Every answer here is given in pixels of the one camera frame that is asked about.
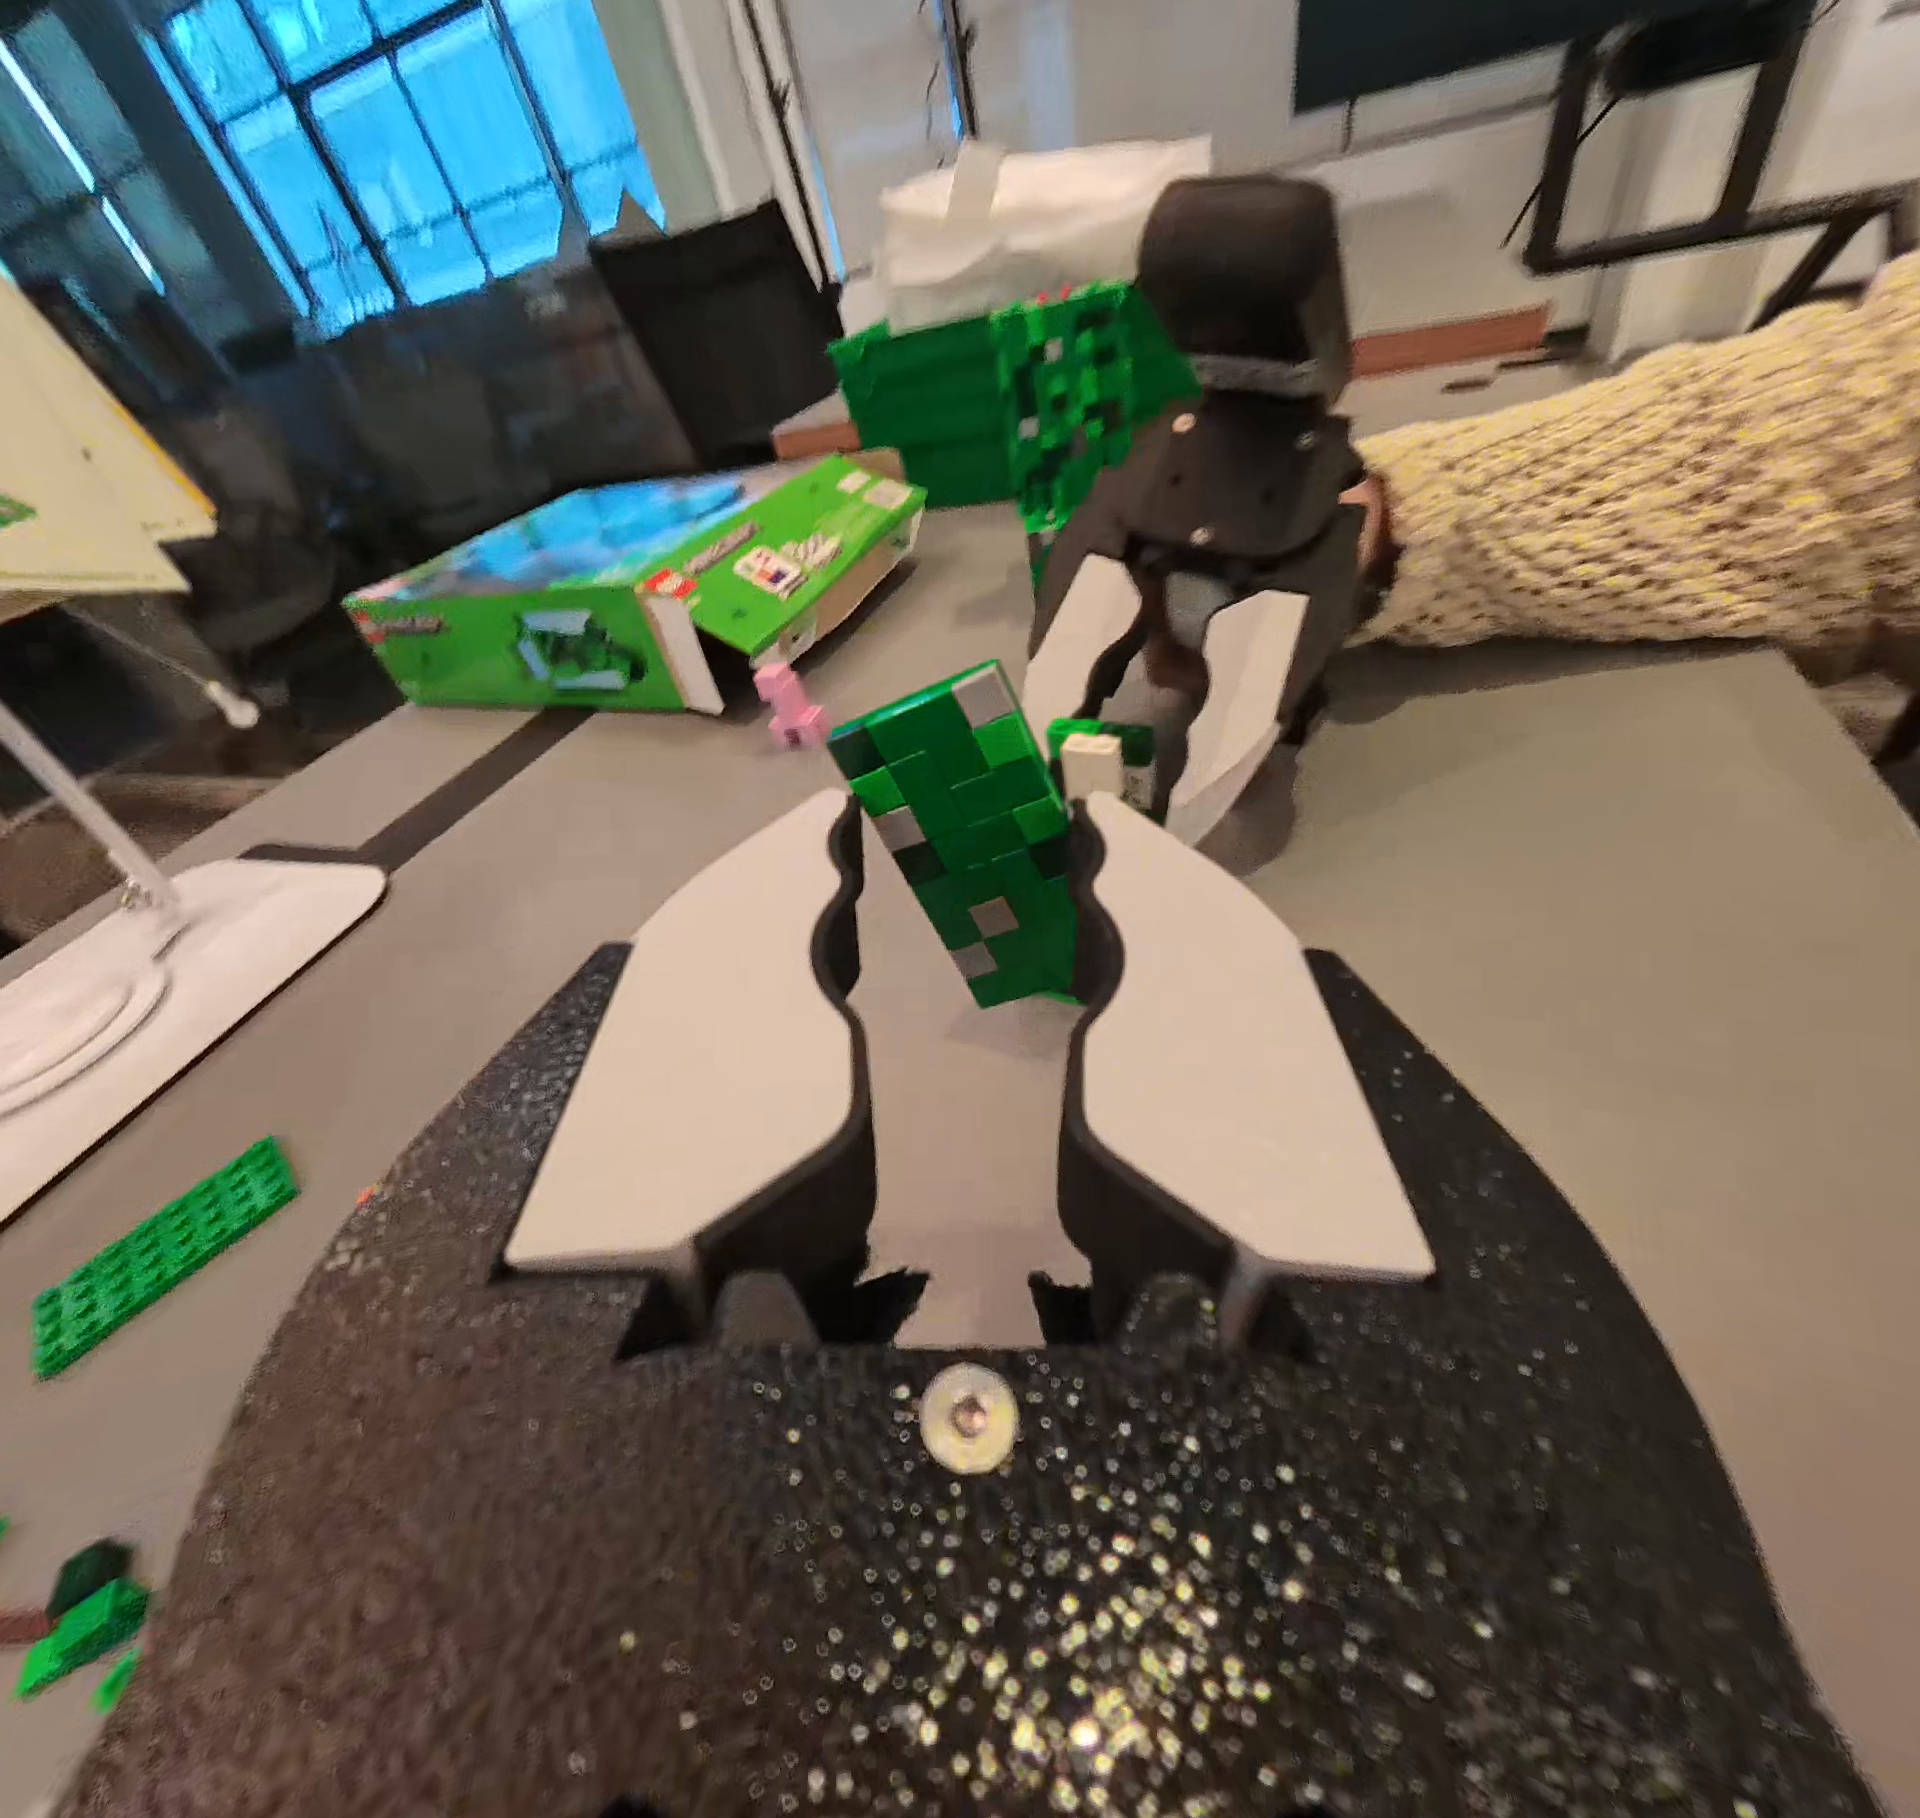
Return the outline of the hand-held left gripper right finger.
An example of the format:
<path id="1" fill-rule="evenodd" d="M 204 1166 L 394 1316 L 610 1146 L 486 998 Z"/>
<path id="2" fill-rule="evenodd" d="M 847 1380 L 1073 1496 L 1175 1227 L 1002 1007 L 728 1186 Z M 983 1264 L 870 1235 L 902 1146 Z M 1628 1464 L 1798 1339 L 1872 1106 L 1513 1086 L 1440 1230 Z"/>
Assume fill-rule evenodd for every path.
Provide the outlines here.
<path id="1" fill-rule="evenodd" d="M 1107 1277 L 1423 1282 L 1429 1245 L 1292 927 L 1117 795 L 1073 816 L 1059 1214 Z"/>

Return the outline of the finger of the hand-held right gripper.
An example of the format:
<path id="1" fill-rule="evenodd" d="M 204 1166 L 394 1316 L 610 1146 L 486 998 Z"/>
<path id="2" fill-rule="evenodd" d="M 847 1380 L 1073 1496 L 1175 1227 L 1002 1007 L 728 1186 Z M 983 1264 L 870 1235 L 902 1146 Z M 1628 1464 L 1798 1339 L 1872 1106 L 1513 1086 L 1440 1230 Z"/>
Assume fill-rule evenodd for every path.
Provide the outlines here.
<path id="1" fill-rule="evenodd" d="M 1026 657 L 1024 717 L 1038 748 L 1059 721 L 1099 721 L 1141 642 L 1141 594 L 1126 566 L 1084 558 Z"/>
<path id="2" fill-rule="evenodd" d="M 1164 828 L 1184 845 L 1212 836 L 1279 744 L 1307 620 L 1307 594 L 1248 594 L 1208 620 L 1208 692 L 1188 726 L 1188 758 L 1164 807 Z"/>

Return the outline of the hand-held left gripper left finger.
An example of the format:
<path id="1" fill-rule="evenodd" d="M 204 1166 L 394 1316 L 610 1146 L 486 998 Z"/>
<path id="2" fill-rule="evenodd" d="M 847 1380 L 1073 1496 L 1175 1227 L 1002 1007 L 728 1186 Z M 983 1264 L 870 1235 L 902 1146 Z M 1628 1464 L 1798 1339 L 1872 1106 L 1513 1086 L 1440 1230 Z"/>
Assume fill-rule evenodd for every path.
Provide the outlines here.
<path id="1" fill-rule="evenodd" d="M 858 982 L 861 812 L 814 792 L 636 931 L 504 1266 L 816 1282 L 877 1203 Z"/>

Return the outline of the tall green lego block tower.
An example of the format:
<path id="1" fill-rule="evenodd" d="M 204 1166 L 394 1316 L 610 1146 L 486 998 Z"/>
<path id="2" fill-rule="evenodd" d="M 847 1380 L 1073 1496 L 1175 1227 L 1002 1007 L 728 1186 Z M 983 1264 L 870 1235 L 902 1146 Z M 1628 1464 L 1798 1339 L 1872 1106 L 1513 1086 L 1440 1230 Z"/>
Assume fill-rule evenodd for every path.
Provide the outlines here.
<path id="1" fill-rule="evenodd" d="M 833 726 L 827 754 L 973 1004 L 1073 1000 L 1070 815 L 1004 664 Z"/>

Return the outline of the person's right forearm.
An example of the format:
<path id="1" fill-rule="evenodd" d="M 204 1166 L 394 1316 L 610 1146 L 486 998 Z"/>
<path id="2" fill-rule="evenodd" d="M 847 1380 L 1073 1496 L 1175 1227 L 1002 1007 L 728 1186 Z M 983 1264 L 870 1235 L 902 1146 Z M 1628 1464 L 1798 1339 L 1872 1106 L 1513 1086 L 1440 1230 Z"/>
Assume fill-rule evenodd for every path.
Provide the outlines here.
<path id="1" fill-rule="evenodd" d="M 1917 644 L 1917 253 L 1857 301 L 1358 451 L 1399 542 L 1358 644 Z"/>

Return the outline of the green lego creeper figure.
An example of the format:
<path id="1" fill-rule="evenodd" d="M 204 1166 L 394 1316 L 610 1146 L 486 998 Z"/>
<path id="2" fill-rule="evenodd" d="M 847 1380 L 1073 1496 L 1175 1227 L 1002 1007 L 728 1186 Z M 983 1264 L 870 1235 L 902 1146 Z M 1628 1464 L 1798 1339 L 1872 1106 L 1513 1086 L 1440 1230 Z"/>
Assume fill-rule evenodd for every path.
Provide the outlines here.
<path id="1" fill-rule="evenodd" d="M 1200 399 L 1188 357 L 1129 281 L 1099 281 L 989 316 L 1012 499 L 1040 584 L 1054 540 L 1135 433 Z"/>

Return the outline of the green lego set box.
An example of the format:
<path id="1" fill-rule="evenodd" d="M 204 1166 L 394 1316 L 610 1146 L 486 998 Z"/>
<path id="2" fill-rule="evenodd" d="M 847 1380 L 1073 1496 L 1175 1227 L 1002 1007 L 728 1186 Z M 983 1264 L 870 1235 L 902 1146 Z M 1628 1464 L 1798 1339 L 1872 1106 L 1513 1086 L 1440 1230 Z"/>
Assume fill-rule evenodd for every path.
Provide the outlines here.
<path id="1" fill-rule="evenodd" d="M 407 702 L 723 717 L 915 551 L 893 451 L 573 489 L 343 596 Z"/>

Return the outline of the green lego plate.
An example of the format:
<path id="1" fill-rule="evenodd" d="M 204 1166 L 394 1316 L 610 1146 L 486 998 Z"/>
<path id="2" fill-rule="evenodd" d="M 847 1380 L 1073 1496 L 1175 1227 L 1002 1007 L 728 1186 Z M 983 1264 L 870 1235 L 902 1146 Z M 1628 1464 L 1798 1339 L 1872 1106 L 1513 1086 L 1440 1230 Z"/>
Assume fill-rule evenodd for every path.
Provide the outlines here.
<path id="1" fill-rule="evenodd" d="M 259 1230 L 298 1192 L 281 1140 L 266 1136 L 43 1290 L 31 1325 L 36 1383 L 78 1366 Z"/>

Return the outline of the lego instruction booklet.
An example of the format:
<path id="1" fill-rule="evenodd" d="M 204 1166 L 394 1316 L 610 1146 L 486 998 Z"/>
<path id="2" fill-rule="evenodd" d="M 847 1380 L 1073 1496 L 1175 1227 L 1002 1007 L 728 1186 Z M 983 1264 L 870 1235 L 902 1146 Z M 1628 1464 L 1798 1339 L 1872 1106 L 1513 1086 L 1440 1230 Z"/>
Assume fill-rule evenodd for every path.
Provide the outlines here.
<path id="1" fill-rule="evenodd" d="M 183 593 L 169 549 L 211 499 L 10 277 L 3 279 L 3 620 L 75 596 Z"/>

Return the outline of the person's right hand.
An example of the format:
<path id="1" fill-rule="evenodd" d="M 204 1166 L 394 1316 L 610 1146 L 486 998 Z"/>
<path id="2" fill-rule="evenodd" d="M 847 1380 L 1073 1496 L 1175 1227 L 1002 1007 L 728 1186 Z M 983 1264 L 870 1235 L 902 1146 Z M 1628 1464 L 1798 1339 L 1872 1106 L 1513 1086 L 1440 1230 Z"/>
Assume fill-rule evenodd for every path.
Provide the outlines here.
<path id="1" fill-rule="evenodd" d="M 1370 471 L 1340 494 L 1340 505 L 1358 510 L 1361 515 L 1358 529 L 1360 589 L 1372 606 L 1380 606 L 1399 568 L 1399 542 L 1388 490 Z"/>

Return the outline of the green plastic storage bin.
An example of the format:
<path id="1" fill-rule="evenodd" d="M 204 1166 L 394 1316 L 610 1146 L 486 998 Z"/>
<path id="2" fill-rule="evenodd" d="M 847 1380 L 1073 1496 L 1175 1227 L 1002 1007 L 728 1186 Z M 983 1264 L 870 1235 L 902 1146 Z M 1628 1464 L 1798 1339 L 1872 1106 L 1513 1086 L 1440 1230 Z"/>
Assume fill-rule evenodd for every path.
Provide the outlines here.
<path id="1" fill-rule="evenodd" d="M 1031 301 L 907 334 L 879 320 L 827 345 L 862 444 L 895 448 L 929 510 L 1022 501 L 999 351 L 1026 311 Z"/>

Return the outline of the white paper bag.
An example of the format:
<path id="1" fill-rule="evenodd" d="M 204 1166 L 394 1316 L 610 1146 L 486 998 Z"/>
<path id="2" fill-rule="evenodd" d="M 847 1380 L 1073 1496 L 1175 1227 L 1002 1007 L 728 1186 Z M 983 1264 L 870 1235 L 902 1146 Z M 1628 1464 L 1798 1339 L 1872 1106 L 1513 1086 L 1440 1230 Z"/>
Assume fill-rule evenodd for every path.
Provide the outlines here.
<path id="1" fill-rule="evenodd" d="M 1058 289 L 1129 282 L 1153 203 L 1211 172 L 1208 134 L 1069 151 L 964 141 L 952 166 L 879 197 L 883 319 L 911 334 Z"/>

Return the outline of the black metal stand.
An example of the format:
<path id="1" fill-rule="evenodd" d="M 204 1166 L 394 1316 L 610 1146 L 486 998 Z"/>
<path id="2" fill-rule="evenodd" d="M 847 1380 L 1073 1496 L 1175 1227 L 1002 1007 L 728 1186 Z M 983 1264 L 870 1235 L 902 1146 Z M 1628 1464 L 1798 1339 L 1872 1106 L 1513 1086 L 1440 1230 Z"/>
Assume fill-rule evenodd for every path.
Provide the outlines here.
<path id="1" fill-rule="evenodd" d="M 1822 277 L 1872 225 L 1884 225 L 1892 256 L 1917 250 L 1917 181 L 1845 194 L 1761 205 L 1761 181 L 1789 110 L 1817 0 L 1753 0 L 1709 7 L 1667 22 L 1642 22 L 1568 45 L 1563 56 L 1542 178 L 1516 216 L 1526 231 L 1522 265 L 1532 277 L 1632 267 L 1701 250 L 1769 244 L 1811 231 L 1813 244 L 1764 300 L 1755 327 L 1810 301 Z M 1582 148 L 1618 104 L 1683 84 L 1750 74 L 1729 161 L 1709 214 L 1587 244 L 1564 244 L 1563 222 Z"/>

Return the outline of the white book stand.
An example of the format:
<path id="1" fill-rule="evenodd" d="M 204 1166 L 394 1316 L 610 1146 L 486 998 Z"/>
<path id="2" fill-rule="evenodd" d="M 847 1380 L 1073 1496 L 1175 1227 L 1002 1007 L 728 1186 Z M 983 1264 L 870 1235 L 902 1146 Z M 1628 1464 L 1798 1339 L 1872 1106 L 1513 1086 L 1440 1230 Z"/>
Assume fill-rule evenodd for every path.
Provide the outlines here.
<path id="1" fill-rule="evenodd" d="M 388 875 L 272 857 L 167 875 L 10 709 L 3 737 L 123 887 L 94 926 L 5 982 L 9 1226 L 363 924 Z"/>

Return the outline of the large window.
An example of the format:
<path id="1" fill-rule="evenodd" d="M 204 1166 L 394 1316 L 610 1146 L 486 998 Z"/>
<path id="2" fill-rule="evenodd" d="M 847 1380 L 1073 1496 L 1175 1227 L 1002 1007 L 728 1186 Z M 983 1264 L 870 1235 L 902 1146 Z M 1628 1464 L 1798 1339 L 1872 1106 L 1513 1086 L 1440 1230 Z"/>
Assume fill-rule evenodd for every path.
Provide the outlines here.
<path id="1" fill-rule="evenodd" d="M 593 0 L 5 0 L 5 272 L 333 337 L 664 222 Z"/>

